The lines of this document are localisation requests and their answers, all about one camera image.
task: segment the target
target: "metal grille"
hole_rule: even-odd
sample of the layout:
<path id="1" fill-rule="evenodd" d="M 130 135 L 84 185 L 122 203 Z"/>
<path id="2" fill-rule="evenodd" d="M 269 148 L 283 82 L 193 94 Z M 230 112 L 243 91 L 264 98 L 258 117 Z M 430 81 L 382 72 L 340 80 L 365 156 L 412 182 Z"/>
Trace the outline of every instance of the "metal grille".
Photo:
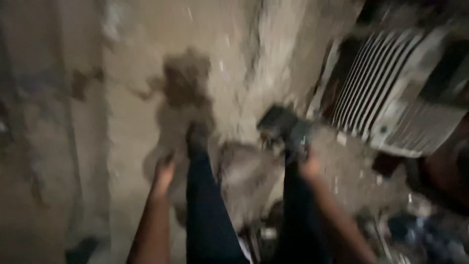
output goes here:
<path id="1" fill-rule="evenodd" d="M 332 126 L 364 141 L 403 67 L 424 39 L 421 31 L 375 32 L 360 48 L 332 115 Z"/>
<path id="2" fill-rule="evenodd" d="M 414 101 L 406 107 L 383 147 L 400 149 L 403 155 L 431 154 L 451 135 L 464 115 L 464 110 Z"/>

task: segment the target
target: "concrete debris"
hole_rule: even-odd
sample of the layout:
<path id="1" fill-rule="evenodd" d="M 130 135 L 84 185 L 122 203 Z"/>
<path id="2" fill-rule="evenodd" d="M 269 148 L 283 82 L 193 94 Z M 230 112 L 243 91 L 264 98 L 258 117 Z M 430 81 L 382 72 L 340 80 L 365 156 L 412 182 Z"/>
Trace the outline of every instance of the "concrete debris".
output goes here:
<path id="1" fill-rule="evenodd" d="M 283 193 L 283 157 L 227 143 L 220 157 L 221 189 L 235 230 L 266 217 Z"/>
<path id="2" fill-rule="evenodd" d="M 337 142 L 345 147 L 347 145 L 347 135 L 343 132 L 337 133 Z"/>
<path id="3" fill-rule="evenodd" d="M 371 165 L 373 164 L 373 160 L 371 158 L 364 158 L 363 159 L 363 166 L 365 166 L 365 168 L 371 168 Z"/>
<path id="4" fill-rule="evenodd" d="M 338 183 L 339 183 L 339 178 L 337 178 L 337 176 L 334 178 L 334 193 L 335 194 L 338 194 L 339 193 L 339 186 L 338 186 Z"/>
<path id="5" fill-rule="evenodd" d="M 129 24 L 132 7 L 123 0 L 106 3 L 103 33 L 108 40 L 118 42 L 123 39 L 124 28 Z"/>
<path id="6" fill-rule="evenodd" d="M 383 184 L 383 175 L 377 175 L 376 176 L 376 184 L 379 186 Z"/>
<path id="7" fill-rule="evenodd" d="M 194 18 L 192 17 L 192 12 L 190 11 L 190 7 L 187 7 L 187 13 L 189 14 L 190 20 L 194 21 Z"/>
<path id="8" fill-rule="evenodd" d="M 425 197 L 409 193 L 407 211 L 419 217 L 428 217 L 433 212 L 433 206 Z"/>
<path id="9" fill-rule="evenodd" d="M 220 67 L 221 72 L 225 71 L 225 67 L 223 66 L 223 61 L 222 60 L 219 61 L 219 67 Z"/>

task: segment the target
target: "leg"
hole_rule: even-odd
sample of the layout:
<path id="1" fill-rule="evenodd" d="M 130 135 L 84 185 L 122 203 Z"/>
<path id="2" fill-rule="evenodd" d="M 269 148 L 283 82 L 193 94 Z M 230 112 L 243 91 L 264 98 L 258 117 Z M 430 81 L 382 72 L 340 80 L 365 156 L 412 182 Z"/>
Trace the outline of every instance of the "leg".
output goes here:
<path id="1" fill-rule="evenodd" d="M 274 262 L 330 263 L 314 194 L 300 177 L 296 162 L 285 168 L 283 200 L 284 223 Z"/>
<path id="2" fill-rule="evenodd" d="M 205 150 L 189 146 L 188 263 L 248 263 L 215 183 Z"/>

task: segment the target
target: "hand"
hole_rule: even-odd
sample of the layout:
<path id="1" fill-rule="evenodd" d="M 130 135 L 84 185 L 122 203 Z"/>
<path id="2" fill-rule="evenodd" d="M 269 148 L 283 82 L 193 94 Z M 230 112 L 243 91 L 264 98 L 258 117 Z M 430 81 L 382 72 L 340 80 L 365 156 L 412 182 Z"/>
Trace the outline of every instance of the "hand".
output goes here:
<path id="1" fill-rule="evenodd" d="M 156 164 L 152 186 L 153 196 L 157 198 L 166 196 L 169 184 L 173 180 L 174 168 L 174 155 L 168 155 Z"/>
<path id="2" fill-rule="evenodd" d="M 308 151 L 308 158 L 305 162 L 299 162 L 300 174 L 307 180 L 314 180 L 319 175 L 319 160 L 316 156 L 316 153 L 312 147 Z"/>

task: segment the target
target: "dark pants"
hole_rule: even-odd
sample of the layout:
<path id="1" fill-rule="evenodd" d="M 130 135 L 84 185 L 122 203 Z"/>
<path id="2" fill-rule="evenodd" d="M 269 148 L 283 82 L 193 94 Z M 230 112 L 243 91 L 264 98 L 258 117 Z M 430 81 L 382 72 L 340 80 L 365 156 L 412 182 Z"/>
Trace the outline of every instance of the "dark pants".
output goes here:
<path id="1" fill-rule="evenodd" d="M 275 263 L 329 263 L 314 197 L 292 163 L 285 168 L 284 225 Z M 239 245 L 206 153 L 191 157 L 187 183 L 187 262 L 249 263 Z"/>

